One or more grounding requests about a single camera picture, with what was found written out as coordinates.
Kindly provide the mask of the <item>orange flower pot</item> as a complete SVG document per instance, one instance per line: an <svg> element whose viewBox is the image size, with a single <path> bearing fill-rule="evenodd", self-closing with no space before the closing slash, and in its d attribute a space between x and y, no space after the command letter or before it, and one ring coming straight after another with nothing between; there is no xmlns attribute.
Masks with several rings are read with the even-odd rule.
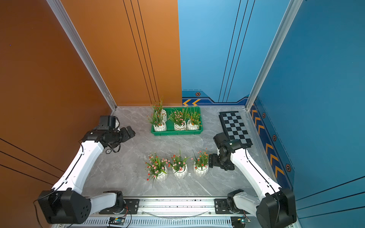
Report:
<svg viewBox="0 0 365 228"><path fill-rule="evenodd" d="M209 154L207 149L194 155L194 172L198 177L203 177L208 173L208 164Z"/></svg>
<svg viewBox="0 0 365 228"><path fill-rule="evenodd" d="M199 130L201 127L201 114L196 108L188 109L187 130Z"/></svg>

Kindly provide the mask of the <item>pink flower pot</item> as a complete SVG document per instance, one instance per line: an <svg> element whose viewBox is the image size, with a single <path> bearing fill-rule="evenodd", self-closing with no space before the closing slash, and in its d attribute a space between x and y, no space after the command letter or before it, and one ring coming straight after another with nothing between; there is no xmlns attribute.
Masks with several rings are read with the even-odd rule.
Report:
<svg viewBox="0 0 365 228"><path fill-rule="evenodd" d="M171 157L171 160L169 161L169 165L173 170L173 174L177 179L184 179L187 175L187 160L189 157L182 156L181 151L179 151L179 154L174 154Z"/></svg>
<svg viewBox="0 0 365 228"><path fill-rule="evenodd" d="M173 108L172 112L169 115L169 119L173 122L175 131L187 130L186 120L188 119L188 109Z"/></svg>
<svg viewBox="0 0 365 228"><path fill-rule="evenodd" d="M169 160L157 155L157 153L150 154L148 161L145 162L147 169L147 181L164 182L168 178Z"/></svg>

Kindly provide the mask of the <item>red flower pot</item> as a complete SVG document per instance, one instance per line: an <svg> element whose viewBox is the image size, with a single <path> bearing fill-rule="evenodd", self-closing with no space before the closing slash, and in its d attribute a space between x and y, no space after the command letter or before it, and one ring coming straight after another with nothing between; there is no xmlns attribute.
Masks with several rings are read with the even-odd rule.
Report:
<svg viewBox="0 0 365 228"><path fill-rule="evenodd" d="M152 108L154 110L154 113L158 113L159 116L163 118L163 121L167 122L167 112L164 110L163 107L163 98L160 98L159 101L155 101L155 103L152 105Z"/></svg>
<svg viewBox="0 0 365 228"><path fill-rule="evenodd" d="M152 124L155 132L163 132L167 130L167 126L165 121L163 120L163 116L158 112L154 112L149 117L149 123Z"/></svg>

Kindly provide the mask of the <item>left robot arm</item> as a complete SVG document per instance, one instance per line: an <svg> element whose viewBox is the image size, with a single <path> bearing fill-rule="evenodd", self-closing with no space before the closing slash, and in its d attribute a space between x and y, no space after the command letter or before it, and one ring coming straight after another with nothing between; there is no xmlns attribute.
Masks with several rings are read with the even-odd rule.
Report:
<svg viewBox="0 0 365 228"><path fill-rule="evenodd" d="M135 135L131 126L120 127L116 116L100 117L98 126L81 139L80 148L62 177L35 200L48 224L82 224L96 212L131 213L121 191L107 191L94 197L85 197L82 192L99 155L104 150L119 152L121 143Z"/></svg>

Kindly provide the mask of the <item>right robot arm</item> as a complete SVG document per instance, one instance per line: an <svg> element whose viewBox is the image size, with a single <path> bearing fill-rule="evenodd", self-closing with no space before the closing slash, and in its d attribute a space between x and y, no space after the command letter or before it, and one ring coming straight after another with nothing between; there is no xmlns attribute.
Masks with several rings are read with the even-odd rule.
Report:
<svg viewBox="0 0 365 228"><path fill-rule="evenodd" d="M254 161L240 140L229 140L225 133L213 138L218 153L209 155L209 167L225 171L238 168L256 192L251 196L238 189L228 193L226 203L217 203L217 212L249 213L263 228L285 228L297 221L295 195L271 179Z"/></svg>

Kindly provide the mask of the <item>green plastic storage tray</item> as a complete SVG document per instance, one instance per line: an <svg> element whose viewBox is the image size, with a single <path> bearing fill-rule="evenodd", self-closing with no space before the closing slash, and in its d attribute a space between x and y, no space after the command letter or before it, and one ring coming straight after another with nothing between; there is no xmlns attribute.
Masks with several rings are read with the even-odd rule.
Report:
<svg viewBox="0 0 365 228"><path fill-rule="evenodd" d="M152 123L151 133L155 136L199 135L203 132L201 109L197 106L164 108L156 118L161 123Z"/></svg>

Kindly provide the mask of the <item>black white chessboard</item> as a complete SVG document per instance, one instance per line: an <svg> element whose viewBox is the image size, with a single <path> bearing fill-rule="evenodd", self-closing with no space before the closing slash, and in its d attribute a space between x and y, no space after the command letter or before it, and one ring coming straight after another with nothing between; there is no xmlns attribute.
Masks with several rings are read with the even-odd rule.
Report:
<svg viewBox="0 0 365 228"><path fill-rule="evenodd" d="M240 140L246 147L250 148L253 143L238 111L219 112L219 119L225 135L229 140Z"/></svg>

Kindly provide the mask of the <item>right circuit board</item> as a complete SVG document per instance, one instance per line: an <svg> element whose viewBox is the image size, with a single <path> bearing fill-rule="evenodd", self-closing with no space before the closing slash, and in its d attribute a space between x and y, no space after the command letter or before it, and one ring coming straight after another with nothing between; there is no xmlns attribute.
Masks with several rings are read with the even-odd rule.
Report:
<svg viewBox="0 0 365 228"><path fill-rule="evenodd" d="M248 223L251 223L251 219L248 217L231 217L233 228L245 228Z"/></svg>

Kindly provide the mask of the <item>left green circuit board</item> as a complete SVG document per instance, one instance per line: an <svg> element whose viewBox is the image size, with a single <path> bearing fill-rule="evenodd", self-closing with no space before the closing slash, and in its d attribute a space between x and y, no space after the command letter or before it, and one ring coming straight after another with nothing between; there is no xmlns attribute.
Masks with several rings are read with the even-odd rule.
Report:
<svg viewBox="0 0 365 228"><path fill-rule="evenodd" d="M124 217L110 217L108 226L123 226L125 223Z"/></svg>

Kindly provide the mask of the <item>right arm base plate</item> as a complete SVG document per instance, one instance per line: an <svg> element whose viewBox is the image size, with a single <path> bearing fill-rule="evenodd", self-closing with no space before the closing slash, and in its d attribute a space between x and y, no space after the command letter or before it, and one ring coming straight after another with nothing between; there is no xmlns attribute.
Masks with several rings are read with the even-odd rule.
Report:
<svg viewBox="0 0 365 228"><path fill-rule="evenodd" d="M228 205L227 199L214 199L214 208L216 214L246 214L249 215L248 212L244 210L238 210L237 212L233 212Z"/></svg>

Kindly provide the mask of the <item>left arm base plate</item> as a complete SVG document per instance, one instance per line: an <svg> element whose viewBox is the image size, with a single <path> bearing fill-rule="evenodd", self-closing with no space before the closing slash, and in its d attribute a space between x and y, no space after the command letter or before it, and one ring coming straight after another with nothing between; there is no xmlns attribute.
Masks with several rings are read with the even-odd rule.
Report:
<svg viewBox="0 0 365 228"><path fill-rule="evenodd" d="M100 215L119 215L132 214L136 215L139 208L139 199L124 199L124 207L114 206L112 208L103 209L99 212Z"/></svg>

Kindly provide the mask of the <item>aluminium front rail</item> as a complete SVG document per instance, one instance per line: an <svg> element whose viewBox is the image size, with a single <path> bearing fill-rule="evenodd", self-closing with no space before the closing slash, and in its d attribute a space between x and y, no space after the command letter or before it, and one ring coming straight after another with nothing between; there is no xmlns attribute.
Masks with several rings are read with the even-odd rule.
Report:
<svg viewBox="0 0 365 228"><path fill-rule="evenodd" d="M244 192L234 196L232 203L229 203L227 197L125 197L124 199L140 200L136 215L174 218L227 215L215 213L214 199L222 198L227 199L232 211L234 208L244 210L249 213L248 216L255 216L256 209L261 203L257 197L252 197Z"/></svg>

